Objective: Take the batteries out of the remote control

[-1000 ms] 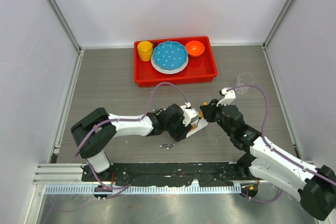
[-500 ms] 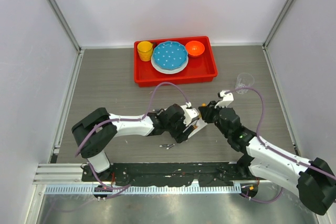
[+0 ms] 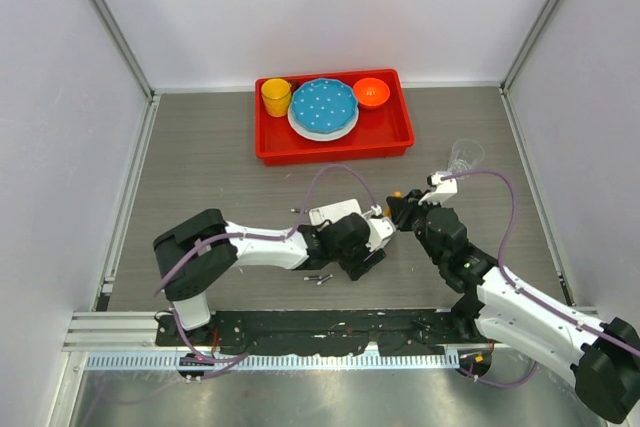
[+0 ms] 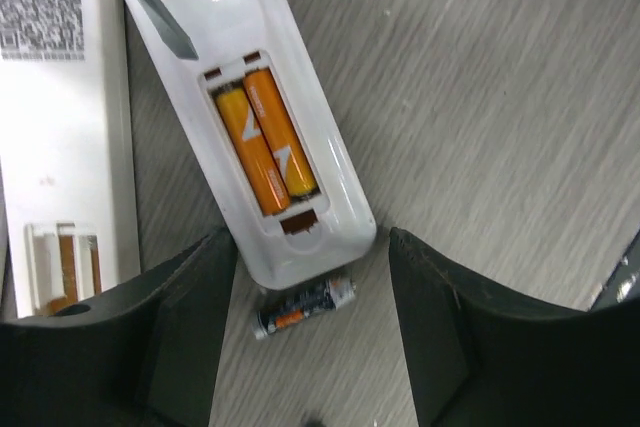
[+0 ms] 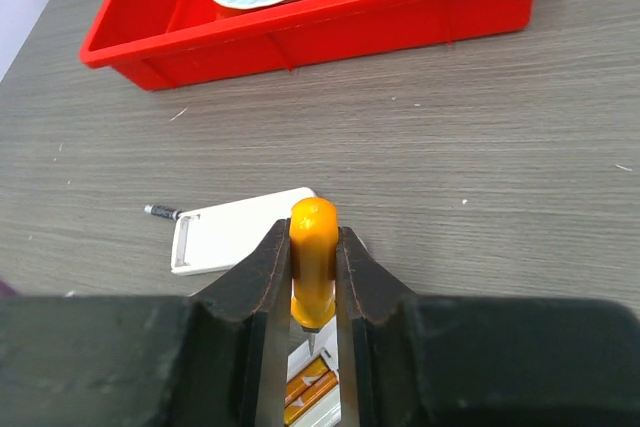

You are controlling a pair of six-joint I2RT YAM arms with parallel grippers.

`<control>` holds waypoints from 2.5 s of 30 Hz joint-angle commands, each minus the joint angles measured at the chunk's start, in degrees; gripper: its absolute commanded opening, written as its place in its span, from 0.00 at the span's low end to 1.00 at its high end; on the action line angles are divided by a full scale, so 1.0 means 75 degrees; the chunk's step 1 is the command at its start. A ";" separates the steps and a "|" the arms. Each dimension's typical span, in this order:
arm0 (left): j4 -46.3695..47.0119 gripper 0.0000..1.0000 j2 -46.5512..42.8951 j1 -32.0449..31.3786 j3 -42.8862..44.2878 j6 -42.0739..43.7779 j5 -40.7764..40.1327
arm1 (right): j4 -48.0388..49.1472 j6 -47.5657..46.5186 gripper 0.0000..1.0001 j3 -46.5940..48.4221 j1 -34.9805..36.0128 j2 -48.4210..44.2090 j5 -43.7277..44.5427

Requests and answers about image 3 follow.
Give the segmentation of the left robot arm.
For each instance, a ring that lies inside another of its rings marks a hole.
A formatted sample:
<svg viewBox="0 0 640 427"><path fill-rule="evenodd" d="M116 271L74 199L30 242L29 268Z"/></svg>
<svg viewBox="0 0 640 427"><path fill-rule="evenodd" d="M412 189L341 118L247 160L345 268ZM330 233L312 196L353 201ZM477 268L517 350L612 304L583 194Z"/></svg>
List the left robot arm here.
<svg viewBox="0 0 640 427"><path fill-rule="evenodd" d="M200 346L213 332L206 291L229 269L315 272L336 263L356 281L385 258L395 231L380 207L363 212L354 199L315 208L307 224L283 230L242 226L207 209L154 240L158 290L177 313L179 335Z"/></svg>

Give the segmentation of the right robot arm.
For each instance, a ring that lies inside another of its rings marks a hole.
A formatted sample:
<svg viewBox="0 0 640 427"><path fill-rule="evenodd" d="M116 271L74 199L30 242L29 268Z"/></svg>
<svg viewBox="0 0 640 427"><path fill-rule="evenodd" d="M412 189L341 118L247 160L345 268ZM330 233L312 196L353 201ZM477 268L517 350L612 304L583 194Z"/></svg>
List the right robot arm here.
<svg viewBox="0 0 640 427"><path fill-rule="evenodd" d="M451 208L419 190L387 199L401 232L415 235L459 301L451 327L465 342L505 344L553 371L593 413L623 423L639 401L639 334L625 320L605 322L527 284L475 246Z"/></svg>

